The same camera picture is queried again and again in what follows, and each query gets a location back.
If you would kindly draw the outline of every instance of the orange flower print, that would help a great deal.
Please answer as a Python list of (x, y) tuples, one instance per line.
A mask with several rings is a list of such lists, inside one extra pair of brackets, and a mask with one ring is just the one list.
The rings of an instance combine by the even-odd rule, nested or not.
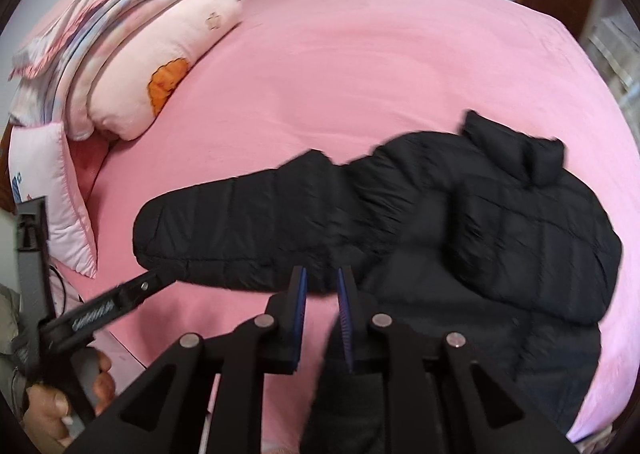
[(151, 81), (146, 85), (146, 90), (151, 100), (154, 116), (158, 116), (167, 100), (178, 87), (180, 81), (189, 71), (189, 63), (185, 58), (179, 58), (160, 66), (153, 75)]

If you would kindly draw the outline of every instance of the jacket collar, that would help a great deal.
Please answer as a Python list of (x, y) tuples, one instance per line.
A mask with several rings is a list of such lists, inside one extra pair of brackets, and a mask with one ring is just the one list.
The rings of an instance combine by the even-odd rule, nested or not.
[(564, 163), (560, 140), (533, 138), (467, 111), (462, 136), (489, 160), (526, 185), (544, 187), (558, 182)]

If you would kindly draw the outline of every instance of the jacket sleeve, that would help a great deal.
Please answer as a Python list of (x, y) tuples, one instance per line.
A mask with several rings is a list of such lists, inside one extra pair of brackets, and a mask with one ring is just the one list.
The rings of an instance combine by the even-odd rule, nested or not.
[(328, 266), (351, 246), (358, 214), (346, 188), (340, 168), (309, 151), (278, 169), (169, 192), (141, 208), (134, 254), (147, 269), (235, 290), (282, 290), (302, 264), (309, 291), (327, 293)]

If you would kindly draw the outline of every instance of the pink pillowcase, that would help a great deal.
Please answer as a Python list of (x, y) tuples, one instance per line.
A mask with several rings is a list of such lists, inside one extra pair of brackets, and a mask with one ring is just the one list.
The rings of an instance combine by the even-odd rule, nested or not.
[(78, 188), (63, 124), (14, 127), (9, 174), (16, 202), (46, 196), (51, 257), (80, 274), (95, 277), (94, 232)]

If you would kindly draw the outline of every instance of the black puffer jacket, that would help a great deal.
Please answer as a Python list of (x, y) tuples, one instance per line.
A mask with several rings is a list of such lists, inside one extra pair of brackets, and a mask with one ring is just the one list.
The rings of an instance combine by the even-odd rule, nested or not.
[[(458, 330), (564, 432), (600, 355), (622, 248), (564, 145), (469, 112), (460, 136), (400, 136), (347, 165), (318, 151), (276, 170), (170, 192), (134, 225), (145, 268), (277, 291), (305, 264), (316, 293), (351, 264), (384, 311)], [(382, 452), (382, 381), (346, 374), (332, 334), (302, 449)]]

